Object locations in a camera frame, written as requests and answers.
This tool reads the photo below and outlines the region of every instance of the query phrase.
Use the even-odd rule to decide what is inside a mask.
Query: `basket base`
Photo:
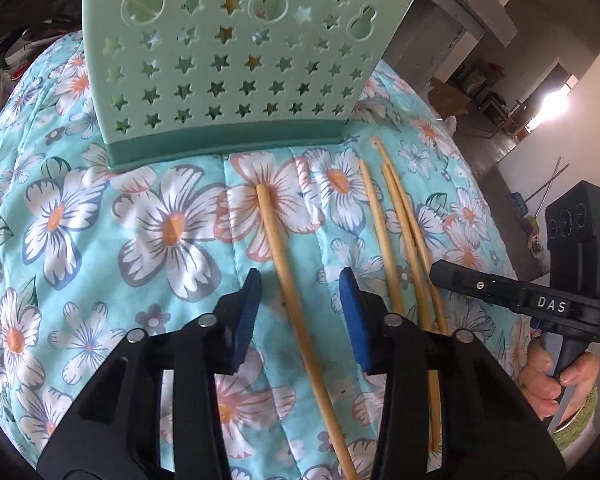
[[[337,144],[342,140],[345,122],[346,120],[299,120],[197,126],[105,143],[105,147],[109,155],[109,170],[123,173],[146,164],[191,155]],[[249,142],[248,139],[258,139],[258,142]]]

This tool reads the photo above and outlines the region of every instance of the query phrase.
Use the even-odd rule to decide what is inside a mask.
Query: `white wall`
[[[596,59],[600,46],[592,50],[554,16],[530,0],[511,0],[507,12],[518,33],[505,48],[493,36],[485,36],[466,58],[473,66],[479,59],[504,68],[506,77],[493,87],[509,108],[523,102],[551,72],[556,62],[578,79]]]
[[[509,189],[526,198],[551,177],[562,156],[562,164],[570,166],[554,181],[545,206],[581,180],[600,186],[600,54],[568,99],[564,115],[538,126],[498,163]],[[541,195],[529,202],[530,211],[538,207]],[[538,223],[546,247],[544,211]]]

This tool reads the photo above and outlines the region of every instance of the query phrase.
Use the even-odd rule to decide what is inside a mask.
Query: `turquoise bedspread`
[[[0,424],[36,463],[63,413],[126,331],[177,330],[260,269],[253,344],[218,401],[234,479],[342,478],[289,325],[255,186],[265,182],[288,238],[304,314],[362,478],[371,471],[384,378],[356,365],[337,278],[354,269],[385,300],[410,270],[370,142],[382,138],[435,259],[513,276],[489,207],[451,137],[385,63],[337,146],[197,156],[111,174],[91,101],[81,33],[28,69],[0,115]],[[386,269],[360,173],[364,158],[392,233]],[[443,293],[452,329],[485,342],[510,375],[525,363],[528,321]],[[160,434],[172,462],[170,377]],[[439,457],[432,457],[435,464]]]

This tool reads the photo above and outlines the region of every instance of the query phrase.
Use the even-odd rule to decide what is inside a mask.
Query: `human hand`
[[[560,420],[562,423],[569,420],[587,400],[600,371],[600,359],[595,354],[585,352],[560,374],[560,383],[545,375],[552,366],[551,356],[542,348],[540,338],[533,338],[526,351],[526,365],[520,372],[522,394],[540,420],[544,420],[545,417],[555,415],[558,410],[555,399],[560,395],[560,385],[575,386],[573,396]]]

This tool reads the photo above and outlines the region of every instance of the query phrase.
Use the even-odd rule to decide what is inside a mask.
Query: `gourd-shaped cutout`
[[[370,5],[362,6],[360,14],[349,23],[349,35],[358,41],[366,40],[374,30],[372,21],[376,18],[376,9]]]
[[[149,23],[160,16],[164,0],[122,0],[122,19],[127,25]]]
[[[250,0],[249,12],[251,16],[263,22],[276,22],[280,20],[289,7],[288,0]]]

